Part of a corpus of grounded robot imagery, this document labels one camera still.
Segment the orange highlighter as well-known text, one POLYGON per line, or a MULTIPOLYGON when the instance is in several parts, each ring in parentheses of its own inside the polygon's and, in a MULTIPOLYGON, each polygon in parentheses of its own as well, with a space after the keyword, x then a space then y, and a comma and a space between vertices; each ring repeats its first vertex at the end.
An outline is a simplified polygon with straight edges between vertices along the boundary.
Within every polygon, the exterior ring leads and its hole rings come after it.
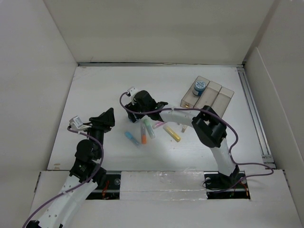
POLYGON ((141 143, 142 144, 146 144, 147 143, 146 126, 143 123, 141 123, 141 143))

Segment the blue highlighter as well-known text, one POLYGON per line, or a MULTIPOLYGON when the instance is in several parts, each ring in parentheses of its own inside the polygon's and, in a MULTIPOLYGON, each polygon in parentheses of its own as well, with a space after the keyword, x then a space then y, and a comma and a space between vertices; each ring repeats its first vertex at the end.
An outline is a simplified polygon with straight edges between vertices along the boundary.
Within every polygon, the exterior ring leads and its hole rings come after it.
POLYGON ((124 133, 124 135, 126 136, 126 138, 128 138, 129 141, 131 141, 137 148, 141 147, 141 143, 129 132, 126 131, 124 133))

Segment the pink highlighter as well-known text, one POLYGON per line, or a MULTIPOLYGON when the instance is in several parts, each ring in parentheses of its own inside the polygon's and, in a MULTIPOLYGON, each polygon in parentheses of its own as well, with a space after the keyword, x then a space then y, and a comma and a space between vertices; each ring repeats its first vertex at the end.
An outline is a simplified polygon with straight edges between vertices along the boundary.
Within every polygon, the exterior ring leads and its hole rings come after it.
POLYGON ((162 126, 162 125, 164 125, 164 124, 166 124, 165 122, 156 122, 153 126, 152 126, 152 128, 153 129, 157 129, 158 127, 160 127, 160 126, 162 126))

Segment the green highlighter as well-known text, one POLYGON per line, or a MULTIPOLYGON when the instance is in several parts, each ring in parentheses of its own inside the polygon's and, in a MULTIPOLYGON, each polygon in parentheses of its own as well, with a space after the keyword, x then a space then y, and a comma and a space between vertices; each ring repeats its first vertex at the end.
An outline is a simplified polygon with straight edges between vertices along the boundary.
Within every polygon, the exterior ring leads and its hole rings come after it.
POLYGON ((152 128, 152 126, 150 124, 150 121, 148 119, 144 119, 143 122, 144 122, 144 124, 146 126, 146 129, 147 129, 147 132, 149 134, 149 137, 151 139, 154 139, 155 138, 155 133, 154 133, 153 128, 152 128))

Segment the yellow highlighter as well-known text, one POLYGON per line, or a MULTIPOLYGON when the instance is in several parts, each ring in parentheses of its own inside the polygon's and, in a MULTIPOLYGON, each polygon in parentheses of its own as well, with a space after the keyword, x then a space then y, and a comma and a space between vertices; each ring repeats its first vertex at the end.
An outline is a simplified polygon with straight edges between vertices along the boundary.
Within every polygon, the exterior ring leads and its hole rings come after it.
POLYGON ((165 125, 163 126, 163 129, 166 133, 168 133, 176 142, 179 142, 181 140, 181 137, 177 135, 169 126, 165 125))

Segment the blue white jar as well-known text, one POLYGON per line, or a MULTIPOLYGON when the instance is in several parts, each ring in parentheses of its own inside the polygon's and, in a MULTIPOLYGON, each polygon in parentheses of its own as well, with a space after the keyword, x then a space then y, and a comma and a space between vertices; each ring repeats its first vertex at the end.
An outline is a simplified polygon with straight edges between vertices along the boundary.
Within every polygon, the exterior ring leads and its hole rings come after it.
POLYGON ((137 122, 137 118, 133 113, 128 112, 128 118, 132 123, 137 122))
POLYGON ((206 89, 206 83, 202 80, 196 81, 193 86, 192 93, 195 96, 201 96, 206 89))

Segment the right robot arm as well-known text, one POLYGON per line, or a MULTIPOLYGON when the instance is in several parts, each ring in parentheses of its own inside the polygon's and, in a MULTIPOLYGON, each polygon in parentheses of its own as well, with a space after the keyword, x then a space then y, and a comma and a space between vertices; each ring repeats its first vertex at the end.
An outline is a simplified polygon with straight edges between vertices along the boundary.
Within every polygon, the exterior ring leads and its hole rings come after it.
POLYGON ((202 109, 173 107, 167 102, 156 102, 147 91, 135 87, 128 89, 126 95, 131 98, 131 102, 124 109, 131 122, 148 116, 154 121, 192 127, 200 142, 211 149, 218 165, 220 183, 225 187, 236 183, 239 167, 231 158, 228 148, 228 124, 210 106, 206 105, 202 109))

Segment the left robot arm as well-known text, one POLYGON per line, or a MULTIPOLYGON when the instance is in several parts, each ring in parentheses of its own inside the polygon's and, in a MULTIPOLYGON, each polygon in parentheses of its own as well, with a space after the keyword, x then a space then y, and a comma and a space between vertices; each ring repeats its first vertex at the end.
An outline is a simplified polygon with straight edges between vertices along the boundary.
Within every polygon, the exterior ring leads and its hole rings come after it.
POLYGON ((115 125, 114 110, 109 108, 98 117, 83 123, 78 116, 69 121, 67 130, 85 136, 76 146, 75 162, 60 192, 38 207, 35 215, 48 206, 43 215, 24 223, 25 228, 67 228, 82 203, 96 188, 106 182, 106 170, 101 167, 104 159, 104 134, 115 125))

